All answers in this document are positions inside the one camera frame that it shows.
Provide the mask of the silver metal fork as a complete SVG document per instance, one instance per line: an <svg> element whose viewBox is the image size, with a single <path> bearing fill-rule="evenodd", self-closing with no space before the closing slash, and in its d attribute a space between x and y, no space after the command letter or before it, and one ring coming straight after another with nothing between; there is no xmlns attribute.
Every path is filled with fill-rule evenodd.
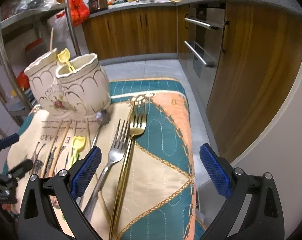
<svg viewBox="0 0 302 240"><path fill-rule="evenodd" d="M98 200L98 192L100 191L102 184L107 177L108 170L111 168L112 165L120 162L123 159L124 154L127 151L127 146L129 143L129 128L130 128L129 121L123 120L123 123L121 123L121 120L119 120L111 148L108 152L107 163L106 163L105 167L103 168L103 170L98 178L97 184L95 185L93 192L91 193L91 196L88 200L88 203L86 204L84 211L83 211L86 219L89 222L91 221L92 214L93 214L96 202Z"/></svg>

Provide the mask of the printed quilted table mat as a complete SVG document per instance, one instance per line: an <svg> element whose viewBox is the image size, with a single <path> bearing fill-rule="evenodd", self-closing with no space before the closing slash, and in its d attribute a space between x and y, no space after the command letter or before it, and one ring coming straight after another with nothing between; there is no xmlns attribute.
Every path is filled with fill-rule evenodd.
<svg viewBox="0 0 302 240"><path fill-rule="evenodd" d="M191 125L185 90L178 80L151 78L113 81L110 84L110 121L102 126L97 146L101 149L100 168L107 163L108 151L119 120L129 119L134 101L146 100L146 128L132 147L129 176L114 239L199 239L204 227L197 220L195 171ZM4 171L31 159L31 173L41 174L44 160L60 120L35 106L19 130L5 161ZM55 172L65 168L74 136L89 135L98 129L95 118L66 119L48 160Z"/></svg>

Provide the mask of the red plastic bag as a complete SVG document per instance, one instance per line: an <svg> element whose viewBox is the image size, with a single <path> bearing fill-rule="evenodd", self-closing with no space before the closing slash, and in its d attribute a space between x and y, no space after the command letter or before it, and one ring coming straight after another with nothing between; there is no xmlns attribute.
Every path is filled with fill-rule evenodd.
<svg viewBox="0 0 302 240"><path fill-rule="evenodd" d="M28 90L30 88L29 79L24 73L24 71L20 72L20 74L18 75L17 83L20 89L22 89L23 91Z"/></svg>

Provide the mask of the dark rice cooker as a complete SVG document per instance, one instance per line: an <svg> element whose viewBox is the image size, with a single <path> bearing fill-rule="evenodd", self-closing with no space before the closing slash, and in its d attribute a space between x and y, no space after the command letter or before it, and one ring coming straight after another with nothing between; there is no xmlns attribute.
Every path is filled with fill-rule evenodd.
<svg viewBox="0 0 302 240"><path fill-rule="evenodd" d="M108 9L108 0L89 0L87 4L91 14Z"/></svg>

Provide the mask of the yellow tulip plastic spoon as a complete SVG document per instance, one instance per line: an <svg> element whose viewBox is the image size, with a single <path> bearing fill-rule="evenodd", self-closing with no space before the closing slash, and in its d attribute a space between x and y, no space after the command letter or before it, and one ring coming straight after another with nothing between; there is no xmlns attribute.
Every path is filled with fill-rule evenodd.
<svg viewBox="0 0 302 240"><path fill-rule="evenodd" d="M67 48L58 53L58 60L61 63L65 63L68 66L70 72L75 71L74 66L70 63L69 59L71 58L71 54Z"/></svg>

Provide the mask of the white plastic bag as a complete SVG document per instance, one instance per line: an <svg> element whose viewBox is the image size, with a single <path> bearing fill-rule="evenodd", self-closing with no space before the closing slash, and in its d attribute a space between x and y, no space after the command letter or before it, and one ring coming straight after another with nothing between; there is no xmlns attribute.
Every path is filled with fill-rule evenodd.
<svg viewBox="0 0 302 240"><path fill-rule="evenodd" d="M66 12L62 11L47 21L49 34L51 32L51 28L54 28L54 37L53 37L53 49L57 48L58 51L61 51L65 48L71 49L72 40L71 34L69 32Z"/></svg>

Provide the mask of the gold metal fork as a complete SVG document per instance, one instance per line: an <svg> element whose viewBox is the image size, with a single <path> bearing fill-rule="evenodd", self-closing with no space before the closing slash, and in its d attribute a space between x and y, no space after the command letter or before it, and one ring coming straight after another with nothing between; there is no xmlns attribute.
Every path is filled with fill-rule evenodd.
<svg viewBox="0 0 302 240"><path fill-rule="evenodd" d="M116 194L114 197L113 211L110 221L110 230L108 239L113 239L118 228L120 213L122 209L124 191L126 188L127 179L129 176L129 166L132 157L132 147L134 147L136 137L141 136L146 128L146 100L141 99L134 101L132 113L129 119L129 126L127 128L126 152L122 163L122 168L119 175Z"/></svg>

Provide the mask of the white ceramic double utensil holder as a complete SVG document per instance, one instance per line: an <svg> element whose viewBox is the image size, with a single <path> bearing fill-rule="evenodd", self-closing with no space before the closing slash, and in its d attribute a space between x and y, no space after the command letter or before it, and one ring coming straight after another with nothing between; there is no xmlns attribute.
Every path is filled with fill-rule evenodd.
<svg viewBox="0 0 302 240"><path fill-rule="evenodd" d="M110 83L98 55L89 53L67 63L55 48L33 61L24 73L37 103L56 119L90 118L111 104Z"/></svg>

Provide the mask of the built-in oven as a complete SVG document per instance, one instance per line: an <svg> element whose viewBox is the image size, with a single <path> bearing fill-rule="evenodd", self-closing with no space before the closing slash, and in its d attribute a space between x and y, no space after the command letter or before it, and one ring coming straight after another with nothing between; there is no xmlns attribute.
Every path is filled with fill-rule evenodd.
<svg viewBox="0 0 302 240"><path fill-rule="evenodd" d="M192 70L203 81L213 81L220 58L226 4L221 2L191 5L185 16L188 38L185 47L192 57Z"/></svg>

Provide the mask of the wooden kitchen cabinets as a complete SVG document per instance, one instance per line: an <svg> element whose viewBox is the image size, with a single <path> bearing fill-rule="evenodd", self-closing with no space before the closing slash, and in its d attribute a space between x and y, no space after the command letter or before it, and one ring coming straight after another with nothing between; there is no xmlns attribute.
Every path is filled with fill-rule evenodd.
<svg viewBox="0 0 302 240"><path fill-rule="evenodd" d="M226 2L216 75L207 82L196 77L185 47L185 16L195 4L102 11L83 23L84 37L102 60L175 55L199 93L219 154L234 161L268 126L294 84L302 63L302 15Z"/></svg>

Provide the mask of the yellow tulip plastic fork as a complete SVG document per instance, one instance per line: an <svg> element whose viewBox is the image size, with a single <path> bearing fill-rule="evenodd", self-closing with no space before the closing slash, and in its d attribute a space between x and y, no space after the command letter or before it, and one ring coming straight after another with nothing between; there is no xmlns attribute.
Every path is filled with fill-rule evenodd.
<svg viewBox="0 0 302 240"><path fill-rule="evenodd" d="M71 153L67 155L65 168L67 168L68 164L71 167L73 166L73 164L79 159L80 152L83 151L85 145L86 145L86 137L82 137L82 136L73 137Z"/></svg>

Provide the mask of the flower-shaped metal spoon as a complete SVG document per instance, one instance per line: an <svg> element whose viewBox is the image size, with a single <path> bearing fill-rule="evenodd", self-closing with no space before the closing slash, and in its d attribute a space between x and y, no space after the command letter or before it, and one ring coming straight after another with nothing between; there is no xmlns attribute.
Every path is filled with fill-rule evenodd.
<svg viewBox="0 0 302 240"><path fill-rule="evenodd" d="M97 118L97 123L98 123L98 129L97 129L97 132L94 136L94 139L91 143L91 148L93 148L95 146L95 143L97 142L97 139L98 139L98 136L99 136L99 133L100 133L100 130L101 130L101 127L104 126L104 125L107 125L110 121L110 114L107 112L106 109L103 109L101 110L100 112L97 113L96 115L96 118ZM83 210L88 210L89 207L92 205L92 203L94 202L94 199L96 197L96 195L98 194L98 191L101 187L101 184L103 183L103 180L104 180L104 177L105 175L107 174L108 172L108 169L110 168L110 164L107 163L105 165L105 167L103 168L98 180L97 180L97 183L95 184L95 187L90 195L90 198L86 204L86 206L80 206L80 204L82 203L82 197L80 198L80 200L78 201L78 204L79 206L83 209Z"/></svg>

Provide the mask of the metal shelf rack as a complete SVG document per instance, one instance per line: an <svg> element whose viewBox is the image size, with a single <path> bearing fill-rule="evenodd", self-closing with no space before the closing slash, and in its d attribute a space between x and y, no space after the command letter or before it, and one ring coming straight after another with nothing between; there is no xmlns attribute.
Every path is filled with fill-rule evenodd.
<svg viewBox="0 0 302 240"><path fill-rule="evenodd" d="M9 6L17 4L18 1L19 0L5 0L1 5L1 12L5 12ZM46 20L22 23L15 30L8 29L3 31L2 36L9 63L12 66L12 70L17 75L29 64L24 51L28 44L35 41L37 38L42 38L44 46L48 48L49 25ZM2 98L5 99L11 90L12 86L0 61L0 93ZM0 100L0 128L6 130L11 125L16 125L16 122L7 112Z"/></svg>

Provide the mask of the orange-red hanging plastic bag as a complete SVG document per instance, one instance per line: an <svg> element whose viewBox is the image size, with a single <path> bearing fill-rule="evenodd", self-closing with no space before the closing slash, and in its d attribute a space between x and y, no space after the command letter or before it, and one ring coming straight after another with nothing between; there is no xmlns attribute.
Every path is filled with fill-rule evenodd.
<svg viewBox="0 0 302 240"><path fill-rule="evenodd" d="M81 25L90 15L90 9L83 0L68 0L71 10L72 24L76 27Z"/></svg>

